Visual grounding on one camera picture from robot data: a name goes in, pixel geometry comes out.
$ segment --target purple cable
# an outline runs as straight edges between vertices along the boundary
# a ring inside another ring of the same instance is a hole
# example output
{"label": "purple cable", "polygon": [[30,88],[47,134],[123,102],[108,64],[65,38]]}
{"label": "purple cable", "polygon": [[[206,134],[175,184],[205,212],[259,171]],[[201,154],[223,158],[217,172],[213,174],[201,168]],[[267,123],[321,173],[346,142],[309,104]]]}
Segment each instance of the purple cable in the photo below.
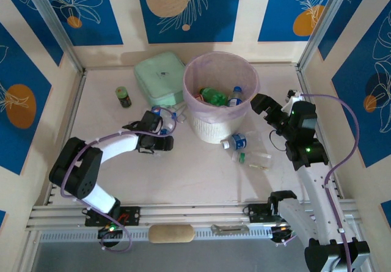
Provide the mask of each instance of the purple cable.
{"label": "purple cable", "polygon": [[[354,141],[354,146],[352,148],[352,151],[350,151],[349,155],[346,156],[345,159],[343,159],[341,162],[339,162],[337,165],[335,165],[326,175],[326,178],[324,179],[324,185],[327,186],[327,184],[329,183],[329,180],[330,180],[330,176],[334,173],[334,171],[340,167],[342,164],[344,164],[346,161],[348,161],[354,154],[354,152],[356,151],[356,149],[358,148],[359,146],[359,139],[360,139],[360,126],[359,126],[359,122],[357,120],[357,117],[355,115],[355,113],[353,112],[352,108],[350,108],[350,106],[348,104],[346,104],[344,101],[342,101],[341,99],[337,98],[337,97],[334,97],[334,96],[330,96],[330,95],[320,95],[320,94],[301,94],[303,97],[324,97],[324,98],[329,98],[329,99],[333,99],[333,100],[336,100],[338,101],[339,103],[341,103],[342,106],[344,106],[348,111],[349,113],[352,115],[352,118],[353,118],[353,121],[354,121],[354,125],[356,127],[356,136],[355,136],[355,141]],[[334,213],[334,216],[335,216],[335,220],[337,220],[337,224],[338,224],[338,228],[343,228],[342,226],[342,221],[341,221],[341,218],[339,217],[338,215],[338,211],[337,211],[337,208],[335,206],[335,203],[332,199],[332,196],[331,196],[331,193],[330,193],[330,190],[329,188],[325,188],[326,190],[326,194],[327,194],[327,197],[329,198],[329,202],[330,202],[330,205],[331,205],[331,208],[332,208],[332,211]],[[348,246],[348,241],[346,239],[346,235],[345,233],[341,233],[341,238],[342,238],[342,242],[343,242],[343,247],[345,248],[345,254],[346,254],[346,264],[348,266],[348,272],[352,272],[352,261],[351,261],[351,258],[350,258],[350,251],[349,251],[349,246]]]}
{"label": "purple cable", "polygon": [[[167,133],[167,134],[156,134],[156,133],[149,133],[149,132],[146,132],[146,131],[124,131],[124,132],[121,132],[121,133],[113,133],[113,134],[110,134],[108,136],[104,136],[103,138],[100,138],[100,139],[97,139],[89,144],[87,144],[86,146],[84,146],[84,148],[81,149],[81,151],[75,156],[75,158],[73,159],[73,161],[71,162],[71,164],[69,165],[69,168],[67,170],[67,172],[65,173],[65,176],[64,176],[64,179],[61,183],[61,189],[60,189],[60,193],[61,193],[61,196],[62,197],[73,197],[72,195],[69,195],[69,194],[66,194],[65,193],[65,185],[67,184],[67,181],[69,179],[69,176],[71,174],[71,171],[73,169],[73,167],[75,166],[76,162],[80,159],[81,155],[89,148],[89,147],[92,147],[93,145],[96,145],[100,142],[104,142],[104,141],[107,141],[109,139],[112,139],[112,138],[116,138],[117,136],[123,136],[123,135],[126,135],[126,134],[147,134],[149,136],[156,136],[157,138],[164,138],[166,136],[170,136],[174,130],[176,129],[177,127],[177,120],[176,120],[176,117],[174,116],[174,114],[166,109],[166,108],[162,108],[160,107],[160,109],[163,109],[163,110],[166,110],[167,112],[170,112],[173,120],[174,120],[174,127],[172,128],[172,130]],[[119,226],[123,231],[125,231],[126,235],[128,236],[129,238],[129,245],[128,247],[126,247],[125,249],[120,249],[120,250],[115,250],[115,249],[109,249],[109,248],[106,248],[104,245],[103,245],[103,240],[104,238],[102,238],[100,240],[100,245],[102,246],[102,248],[104,248],[104,250],[106,251],[110,251],[110,252],[115,252],[115,253],[123,253],[123,252],[127,252],[131,249],[132,247],[132,239],[131,239],[131,235],[130,233],[128,232],[128,230],[125,228],[124,225],[120,224],[117,220],[115,220],[113,217],[111,217],[110,215],[108,214],[105,214],[103,213],[102,211],[99,211],[97,210],[96,208],[94,208],[93,206],[87,204],[86,202],[82,201],[82,200],[79,200],[79,202],[81,202],[82,204],[90,207],[93,211],[97,212],[98,214],[100,214],[101,216],[105,217],[106,219],[110,220],[111,222],[113,222],[115,225]]]}

